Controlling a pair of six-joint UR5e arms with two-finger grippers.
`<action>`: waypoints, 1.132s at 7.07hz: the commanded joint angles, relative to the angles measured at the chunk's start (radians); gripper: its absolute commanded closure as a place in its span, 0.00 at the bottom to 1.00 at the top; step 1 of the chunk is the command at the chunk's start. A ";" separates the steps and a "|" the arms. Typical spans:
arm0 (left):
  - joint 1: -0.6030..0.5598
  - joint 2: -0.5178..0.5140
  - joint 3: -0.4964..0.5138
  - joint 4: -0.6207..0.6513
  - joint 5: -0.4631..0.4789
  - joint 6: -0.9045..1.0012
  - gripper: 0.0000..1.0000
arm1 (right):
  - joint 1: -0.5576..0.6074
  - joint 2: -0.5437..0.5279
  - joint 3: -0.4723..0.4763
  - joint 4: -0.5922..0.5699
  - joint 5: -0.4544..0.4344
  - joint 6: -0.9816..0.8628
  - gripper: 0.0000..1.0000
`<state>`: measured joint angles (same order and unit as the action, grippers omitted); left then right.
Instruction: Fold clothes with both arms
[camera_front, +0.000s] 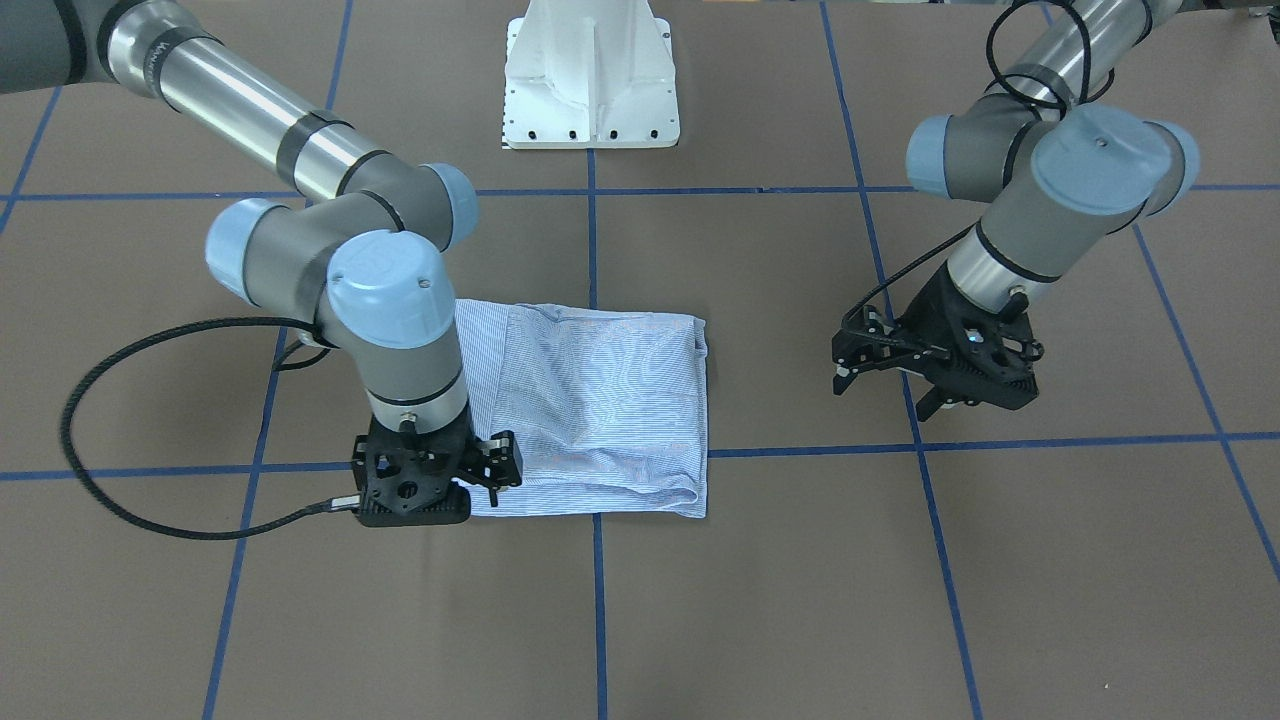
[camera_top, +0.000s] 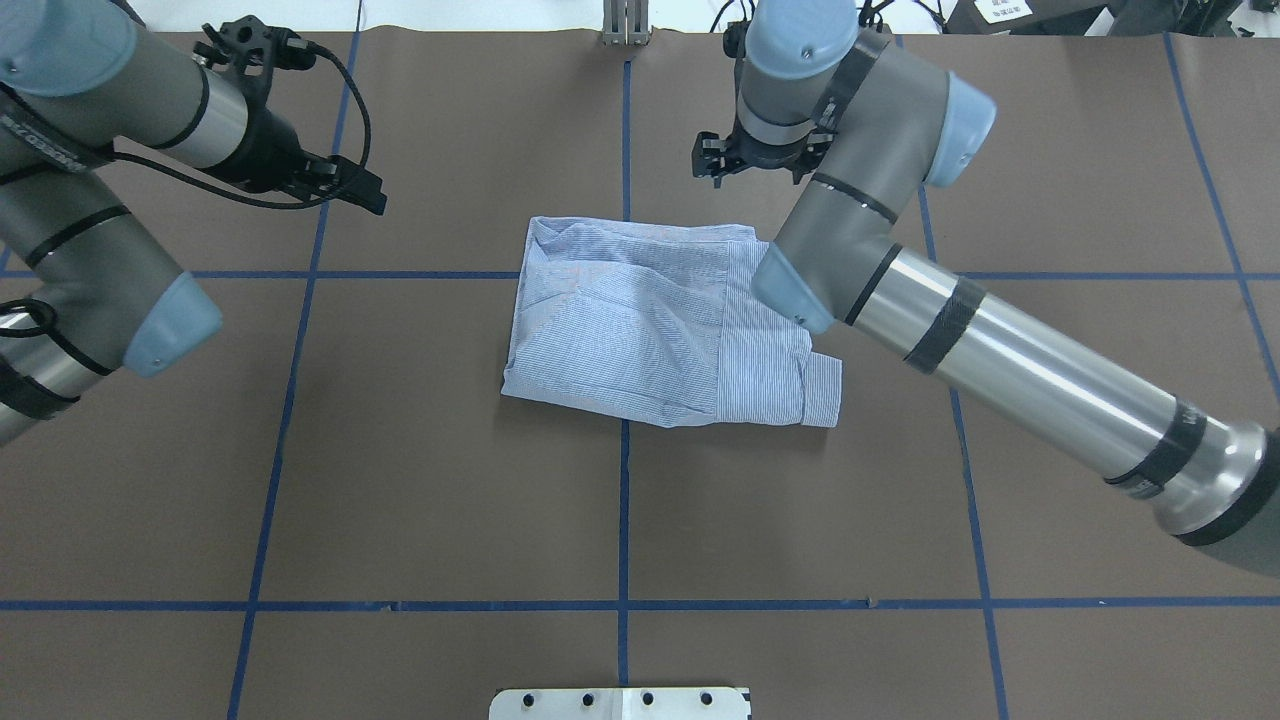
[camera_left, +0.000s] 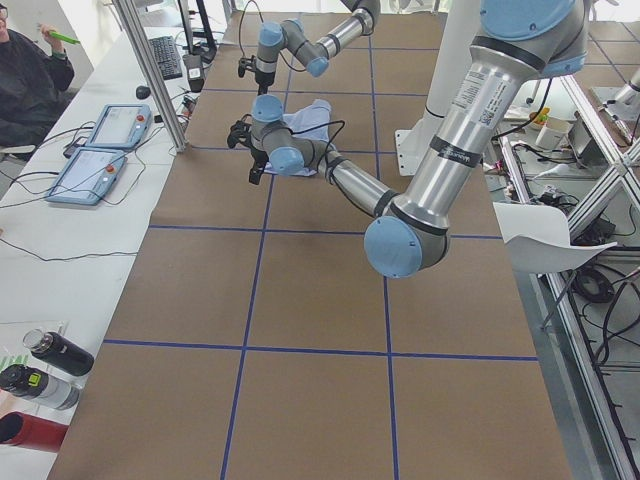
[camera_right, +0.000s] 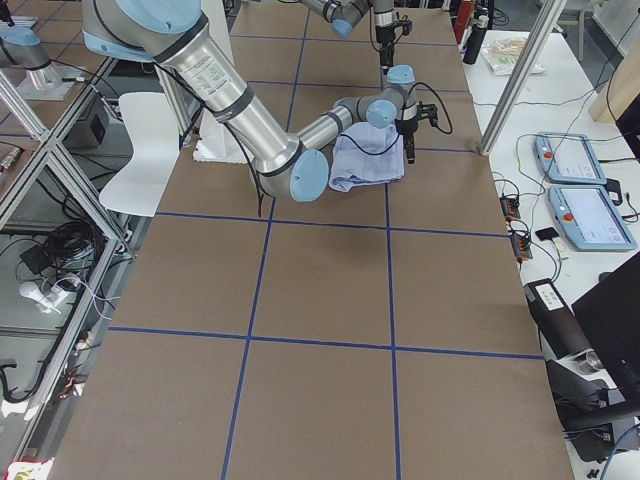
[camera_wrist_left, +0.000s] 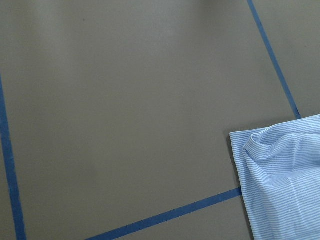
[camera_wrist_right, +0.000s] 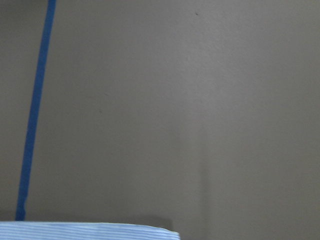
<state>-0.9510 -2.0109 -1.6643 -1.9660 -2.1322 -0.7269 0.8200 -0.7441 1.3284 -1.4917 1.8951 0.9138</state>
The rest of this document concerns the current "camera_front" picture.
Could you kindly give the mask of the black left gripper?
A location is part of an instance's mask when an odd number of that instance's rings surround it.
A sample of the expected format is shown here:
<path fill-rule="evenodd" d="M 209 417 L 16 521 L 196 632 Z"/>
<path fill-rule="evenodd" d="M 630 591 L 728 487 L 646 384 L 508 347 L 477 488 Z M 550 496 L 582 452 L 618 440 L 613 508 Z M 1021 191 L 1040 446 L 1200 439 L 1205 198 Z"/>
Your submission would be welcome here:
<path fill-rule="evenodd" d="M 948 386 L 1029 386 L 1029 304 L 1027 288 L 1015 284 L 992 313 L 961 292 L 942 265 L 899 324 L 873 305 L 846 313 L 831 341 L 832 392 L 842 395 L 868 372 L 904 369 L 922 375 L 929 366 Z M 965 396 L 934 386 L 915 401 L 915 418 L 924 423 L 965 402 Z"/>

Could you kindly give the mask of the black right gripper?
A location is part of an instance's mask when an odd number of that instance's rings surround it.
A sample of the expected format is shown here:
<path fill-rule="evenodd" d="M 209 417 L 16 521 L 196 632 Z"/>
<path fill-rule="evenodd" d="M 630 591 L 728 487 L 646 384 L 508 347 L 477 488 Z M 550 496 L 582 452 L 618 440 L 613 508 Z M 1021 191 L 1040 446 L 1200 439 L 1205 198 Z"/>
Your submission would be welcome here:
<path fill-rule="evenodd" d="M 392 429 L 376 418 L 366 437 L 366 496 L 374 501 L 468 501 L 461 464 L 470 430 L 458 419 L 429 433 Z M 470 443 L 470 483 L 483 487 L 490 507 L 524 483 L 524 457 L 512 430 Z"/>

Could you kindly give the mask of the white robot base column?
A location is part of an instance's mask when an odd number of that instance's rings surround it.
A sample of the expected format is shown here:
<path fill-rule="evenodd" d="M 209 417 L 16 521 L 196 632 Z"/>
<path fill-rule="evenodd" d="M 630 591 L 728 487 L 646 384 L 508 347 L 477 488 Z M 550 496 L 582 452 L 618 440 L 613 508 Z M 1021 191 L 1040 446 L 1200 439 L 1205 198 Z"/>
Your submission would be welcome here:
<path fill-rule="evenodd" d="M 648 1 L 531 1 L 506 27 L 504 81 L 504 149 L 680 141 L 672 28 Z"/>

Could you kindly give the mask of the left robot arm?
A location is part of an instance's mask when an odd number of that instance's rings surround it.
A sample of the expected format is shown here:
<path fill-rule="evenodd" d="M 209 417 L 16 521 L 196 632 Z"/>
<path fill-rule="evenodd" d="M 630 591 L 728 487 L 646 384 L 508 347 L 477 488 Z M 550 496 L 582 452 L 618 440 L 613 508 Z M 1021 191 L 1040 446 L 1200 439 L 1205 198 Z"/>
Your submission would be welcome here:
<path fill-rule="evenodd" d="M 897 316 L 873 296 L 845 313 L 831 341 L 832 391 L 868 372 L 929 384 L 924 421 L 943 407 L 1025 407 L 1044 346 L 1029 311 L 1103 237 L 1169 210 L 1196 182 L 1201 154 L 1179 126 L 1101 102 L 1124 55 L 1184 1 L 1064 1 L 1010 67 L 986 47 L 992 79 L 961 114 L 911 133 L 911 187 L 982 202 L 984 211 L 933 255 L 941 266 Z"/>

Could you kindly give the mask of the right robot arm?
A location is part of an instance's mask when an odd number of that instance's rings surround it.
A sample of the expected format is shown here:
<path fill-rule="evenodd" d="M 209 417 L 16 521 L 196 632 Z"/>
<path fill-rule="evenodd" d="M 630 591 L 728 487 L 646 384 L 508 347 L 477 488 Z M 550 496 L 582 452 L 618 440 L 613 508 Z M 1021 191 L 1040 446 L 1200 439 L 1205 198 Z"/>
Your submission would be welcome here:
<path fill-rule="evenodd" d="M 175 1 L 5 1 L 3 92 L 113 82 L 198 122 L 308 200 L 247 199 L 205 242 L 211 275 L 346 351 L 372 410 L 364 501 L 396 516 L 468 512 L 522 482 L 515 436 L 476 436 L 444 252 L 474 233 L 457 168 L 411 165 L 233 53 Z"/>

